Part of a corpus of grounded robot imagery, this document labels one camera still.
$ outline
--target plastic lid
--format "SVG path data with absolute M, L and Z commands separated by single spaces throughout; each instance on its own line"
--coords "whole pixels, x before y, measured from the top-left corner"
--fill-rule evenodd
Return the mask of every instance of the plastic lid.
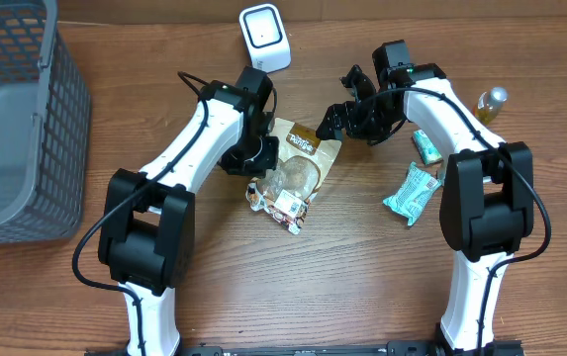
M 505 103 L 508 100 L 508 91 L 502 87 L 492 88 L 490 91 L 490 101 L 495 101 L 497 103 Z

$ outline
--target gray basket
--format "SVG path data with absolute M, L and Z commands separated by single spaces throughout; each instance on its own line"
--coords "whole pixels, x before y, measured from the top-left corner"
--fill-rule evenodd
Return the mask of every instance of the gray basket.
M 55 0 L 0 0 L 0 242 L 81 223 L 90 96 L 56 19 Z

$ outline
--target table surface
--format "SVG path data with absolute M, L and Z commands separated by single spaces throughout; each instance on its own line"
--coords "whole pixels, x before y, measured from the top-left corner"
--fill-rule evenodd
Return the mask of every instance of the table surface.
M 567 18 L 286 24 L 292 65 L 271 75 L 278 116 L 315 128 L 333 103 L 349 100 L 338 77 L 352 64 L 373 73 L 371 52 L 405 39 L 417 63 L 436 62 L 472 106 L 500 85 L 509 103 L 491 124 L 523 140 L 535 187 L 553 222 L 537 260 L 511 267 L 494 327 L 521 339 L 527 355 L 567 354 Z M 62 27 L 93 95 L 85 230 L 103 210 L 118 168 L 137 170 L 182 130 L 193 93 L 184 70 L 234 83 L 247 63 L 236 24 Z M 244 197 L 247 179 L 216 168 L 197 196 L 195 256 L 179 286 L 176 319 L 186 345 L 225 347 L 383 343 L 432 337 L 448 300 L 452 252 L 438 222 L 441 194 L 411 228 L 382 200 L 421 165 L 405 125 L 382 145 L 347 139 L 294 236 Z M 521 252 L 544 228 L 536 215 Z M 123 296 L 81 285 L 71 240 L 0 246 L 0 355 L 80 355 L 123 347 Z M 89 242 L 81 267 L 109 282 Z

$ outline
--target teal snack bag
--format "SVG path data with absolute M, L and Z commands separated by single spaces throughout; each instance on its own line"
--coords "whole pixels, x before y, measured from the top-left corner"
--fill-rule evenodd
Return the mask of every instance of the teal snack bag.
M 395 194 L 382 203 L 395 213 L 408 219 L 407 225 L 412 226 L 424 211 L 432 194 L 441 184 L 430 174 L 420 170 L 415 162 L 409 166 L 406 181 Z
M 415 131 L 413 133 L 413 141 L 418 147 L 418 151 L 420 152 L 420 156 L 422 157 L 425 165 L 433 164 L 443 159 L 424 131 Z

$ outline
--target white tag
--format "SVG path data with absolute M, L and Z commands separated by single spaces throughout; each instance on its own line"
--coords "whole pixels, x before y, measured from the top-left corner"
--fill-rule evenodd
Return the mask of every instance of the white tag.
M 274 203 L 274 208 L 280 210 L 285 215 L 295 218 L 302 205 L 302 200 L 296 198 L 292 193 L 282 190 Z

